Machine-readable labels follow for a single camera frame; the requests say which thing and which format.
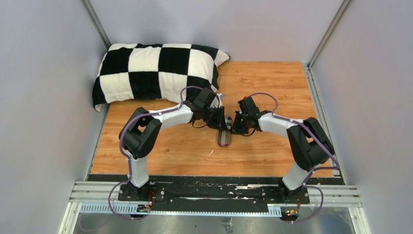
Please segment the aluminium rail frame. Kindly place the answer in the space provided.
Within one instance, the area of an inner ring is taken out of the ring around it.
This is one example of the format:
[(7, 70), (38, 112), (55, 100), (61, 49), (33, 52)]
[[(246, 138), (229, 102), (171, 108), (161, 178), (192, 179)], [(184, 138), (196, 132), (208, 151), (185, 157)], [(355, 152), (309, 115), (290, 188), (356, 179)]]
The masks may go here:
[[(82, 212), (88, 214), (109, 214), (111, 212), (108, 201), (113, 201), (119, 207), (119, 212), (124, 214), (138, 207), (140, 202), (118, 201), (120, 186), (110, 181), (76, 181), (71, 192), (69, 202), (61, 222), (59, 233), (72, 234), (75, 232), (76, 222)], [(322, 204), (322, 208), (345, 208), (350, 215), (350, 226), (357, 234), (371, 233), (367, 218), (362, 207), (358, 191), (353, 185), (312, 185), (307, 192), (309, 208)], [(267, 212), (196, 212), (196, 211), (155, 211), (151, 215), (169, 216), (217, 216), (217, 217), (275, 217), (281, 213), (282, 207), (288, 204), (274, 203), (268, 205)]]

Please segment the beige plaid glasses case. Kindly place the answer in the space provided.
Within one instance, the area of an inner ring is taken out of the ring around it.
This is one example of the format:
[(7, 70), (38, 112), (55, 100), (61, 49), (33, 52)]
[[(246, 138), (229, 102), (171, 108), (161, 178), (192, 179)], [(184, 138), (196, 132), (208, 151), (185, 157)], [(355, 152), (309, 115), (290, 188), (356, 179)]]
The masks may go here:
[(225, 125), (224, 130), (219, 130), (217, 143), (222, 148), (227, 148), (230, 145), (231, 139), (231, 129), (232, 129), (232, 118), (230, 116), (225, 116)]

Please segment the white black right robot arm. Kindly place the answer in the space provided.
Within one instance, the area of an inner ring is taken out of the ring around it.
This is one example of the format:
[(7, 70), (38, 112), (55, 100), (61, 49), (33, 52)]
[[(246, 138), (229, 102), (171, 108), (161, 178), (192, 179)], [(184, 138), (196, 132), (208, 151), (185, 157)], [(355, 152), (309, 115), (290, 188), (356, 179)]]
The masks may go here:
[(288, 139), (294, 163), (278, 183), (278, 197), (291, 203), (310, 175), (331, 159), (335, 150), (319, 121), (314, 117), (304, 120), (287, 118), (269, 110), (260, 111), (252, 97), (238, 101), (232, 132), (247, 135), (249, 130), (273, 133)]

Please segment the black and white checkered pillow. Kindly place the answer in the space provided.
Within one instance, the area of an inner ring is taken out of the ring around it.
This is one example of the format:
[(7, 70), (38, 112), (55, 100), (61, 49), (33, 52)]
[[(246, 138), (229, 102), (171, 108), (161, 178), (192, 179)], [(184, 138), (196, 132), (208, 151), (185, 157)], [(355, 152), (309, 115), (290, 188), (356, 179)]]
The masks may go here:
[(219, 89), (218, 67), (231, 59), (224, 51), (188, 43), (112, 44), (99, 66), (92, 91), (94, 109), (130, 99), (179, 103), (201, 89)]

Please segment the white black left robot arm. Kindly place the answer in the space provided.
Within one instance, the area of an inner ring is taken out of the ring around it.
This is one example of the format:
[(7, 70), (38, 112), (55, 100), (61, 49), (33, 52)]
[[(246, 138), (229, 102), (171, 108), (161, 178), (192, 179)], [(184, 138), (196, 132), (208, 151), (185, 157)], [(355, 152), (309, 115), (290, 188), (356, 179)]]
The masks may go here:
[(228, 143), (231, 118), (225, 116), (223, 97), (222, 93), (203, 88), (197, 96), (188, 100), (181, 98), (173, 107), (150, 111), (139, 107), (134, 111), (119, 134), (119, 149), (127, 158), (126, 184), (135, 200), (144, 201), (149, 196), (148, 155), (162, 130), (202, 120), (208, 128), (218, 130), (224, 143)]

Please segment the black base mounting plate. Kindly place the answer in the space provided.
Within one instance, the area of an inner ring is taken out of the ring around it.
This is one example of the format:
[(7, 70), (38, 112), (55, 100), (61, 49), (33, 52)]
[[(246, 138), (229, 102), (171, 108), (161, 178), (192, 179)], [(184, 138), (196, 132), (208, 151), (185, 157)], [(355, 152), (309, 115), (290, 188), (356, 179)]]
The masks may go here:
[[(288, 204), (275, 217), (296, 217), (301, 207), (309, 204), (307, 192), (312, 185), (344, 185), (341, 178), (312, 178), (307, 186), (291, 196), (285, 196), (279, 177), (208, 177), (151, 176), (148, 192), (138, 196), (127, 184), (119, 184), (117, 175), (92, 175), (89, 181), (110, 181), (120, 186), (118, 201), (140, 202), (138, 207), (122, 215), (143, 217), (155, 211), (196, 212), (267, 212), (268, 205)], [(108, 201), (110, 213), (119, 212)]]

